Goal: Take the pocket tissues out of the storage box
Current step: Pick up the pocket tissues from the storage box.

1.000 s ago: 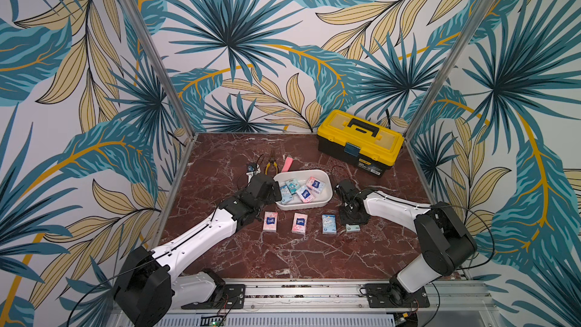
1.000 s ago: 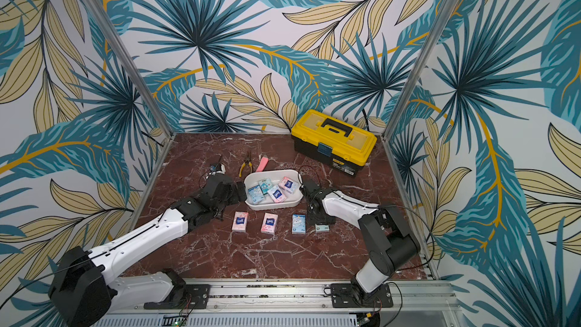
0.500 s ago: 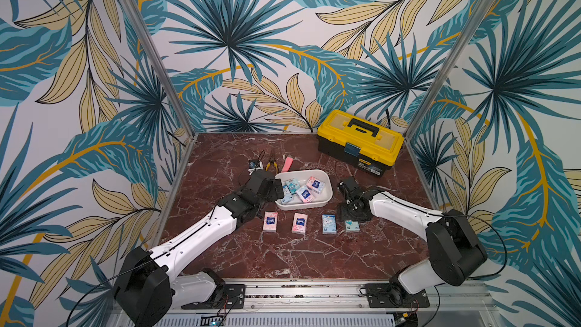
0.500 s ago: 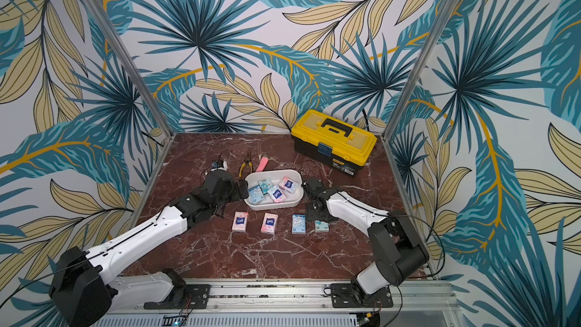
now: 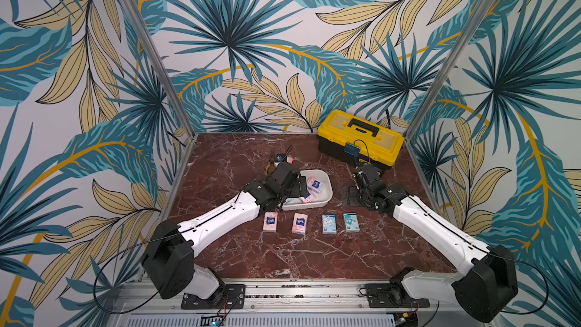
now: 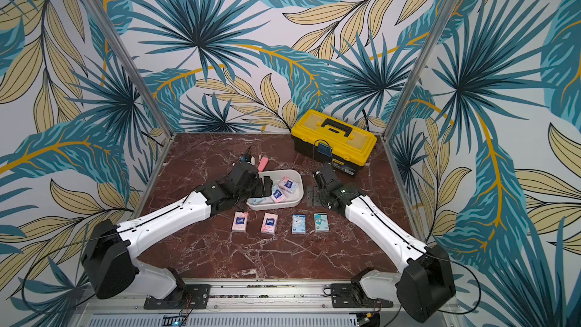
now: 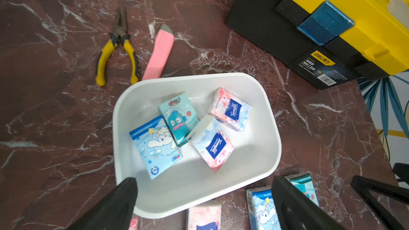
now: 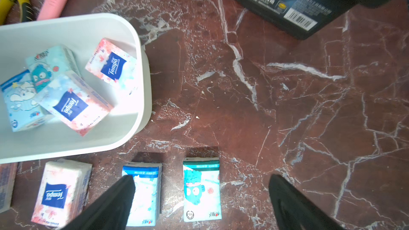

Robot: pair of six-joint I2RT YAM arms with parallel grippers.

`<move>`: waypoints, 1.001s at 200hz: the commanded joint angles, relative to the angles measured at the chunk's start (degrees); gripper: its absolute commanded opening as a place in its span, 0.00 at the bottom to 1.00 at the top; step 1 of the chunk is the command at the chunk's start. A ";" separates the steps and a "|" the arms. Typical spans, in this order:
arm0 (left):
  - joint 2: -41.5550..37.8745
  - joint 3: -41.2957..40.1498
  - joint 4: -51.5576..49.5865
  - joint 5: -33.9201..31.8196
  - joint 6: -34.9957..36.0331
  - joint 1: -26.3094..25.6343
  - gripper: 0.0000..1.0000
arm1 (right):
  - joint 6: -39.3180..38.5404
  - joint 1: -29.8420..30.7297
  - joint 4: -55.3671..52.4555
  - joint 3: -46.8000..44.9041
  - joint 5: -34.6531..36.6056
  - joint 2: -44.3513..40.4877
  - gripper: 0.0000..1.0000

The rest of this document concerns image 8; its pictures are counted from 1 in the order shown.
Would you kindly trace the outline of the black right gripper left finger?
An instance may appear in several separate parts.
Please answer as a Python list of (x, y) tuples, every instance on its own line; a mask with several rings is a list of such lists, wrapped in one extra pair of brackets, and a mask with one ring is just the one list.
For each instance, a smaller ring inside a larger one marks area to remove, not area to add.
[(132, 176), (119, 179), (64, 230), (124, 230), (135, 194)]

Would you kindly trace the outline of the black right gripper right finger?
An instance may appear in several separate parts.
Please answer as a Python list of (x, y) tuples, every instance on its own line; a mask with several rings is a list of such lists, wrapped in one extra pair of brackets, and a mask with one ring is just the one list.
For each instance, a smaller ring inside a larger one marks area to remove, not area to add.
[(270, 177), (269, 195), (280, 230), (343, 230), (280, 175)]

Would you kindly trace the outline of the blue cartoon tissue pack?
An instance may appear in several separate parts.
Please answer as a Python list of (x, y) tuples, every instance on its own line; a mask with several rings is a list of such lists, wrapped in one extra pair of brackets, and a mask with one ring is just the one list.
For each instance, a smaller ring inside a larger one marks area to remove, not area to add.
[(155, 226), (160, 214), (161, 163), (130, 162), (123, 166), (122, 175), (130, 175), (135, 193), (127, 221), (128, 227)]

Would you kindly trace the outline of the pink Tempo tissue pack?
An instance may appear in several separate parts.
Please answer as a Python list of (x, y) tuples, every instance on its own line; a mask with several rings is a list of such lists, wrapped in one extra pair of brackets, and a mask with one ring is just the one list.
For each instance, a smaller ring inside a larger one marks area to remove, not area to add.
[(34, 101), (80, 136), (85, 136), (114, 108), (72, 70), (55, 77)]
[(59, 159), (45, 164), (33, 223), (62, 228), (83, 210), (92, 164)]
[(17, 173), (18, 164), (1, 164), (1, 175), (0, 175), (0, 213), (3, 213), (10, 209), (11, 200), (14, 188), (14, 181)]

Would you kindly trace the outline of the teal cartoon tissue pack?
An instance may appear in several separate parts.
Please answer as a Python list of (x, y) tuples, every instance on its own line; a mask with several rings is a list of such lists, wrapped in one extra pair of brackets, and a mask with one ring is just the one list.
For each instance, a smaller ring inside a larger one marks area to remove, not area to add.
[(222, 219), (219, 176), (218, 157), (183, 160), (185, 222)]

